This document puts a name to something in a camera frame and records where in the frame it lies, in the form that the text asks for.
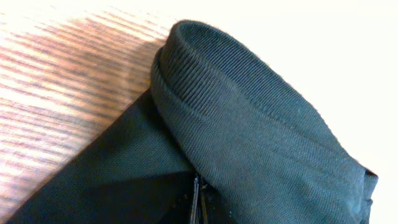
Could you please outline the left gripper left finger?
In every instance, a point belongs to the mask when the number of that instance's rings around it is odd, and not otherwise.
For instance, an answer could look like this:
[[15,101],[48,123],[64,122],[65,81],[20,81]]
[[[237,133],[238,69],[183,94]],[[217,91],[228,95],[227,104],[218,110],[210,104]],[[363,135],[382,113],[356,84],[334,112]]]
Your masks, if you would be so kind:
[[189,224],[198,224],[198,196],[199,196],[199,175],[195,174],[193,180],[193,198],[189,216]]

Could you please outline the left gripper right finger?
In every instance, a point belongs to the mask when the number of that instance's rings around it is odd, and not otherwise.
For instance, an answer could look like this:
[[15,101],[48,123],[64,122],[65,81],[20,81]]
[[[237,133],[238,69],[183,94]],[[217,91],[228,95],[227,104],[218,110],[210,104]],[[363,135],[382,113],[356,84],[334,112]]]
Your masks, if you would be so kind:
[[200,185],[200,210],[201,210],[201,223],[202,224],[209,224],[208,222],[208,212],[207,212],[207,191],[206,191],[206,184]]

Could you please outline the black polo shirt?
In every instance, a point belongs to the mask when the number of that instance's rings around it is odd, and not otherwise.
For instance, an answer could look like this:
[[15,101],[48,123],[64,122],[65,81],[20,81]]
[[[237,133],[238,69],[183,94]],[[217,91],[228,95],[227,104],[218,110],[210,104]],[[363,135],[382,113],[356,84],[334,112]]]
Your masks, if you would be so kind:
[[375,173],[317,110],[227,33],[180,21],[150,88],[9,223],[369,222]]

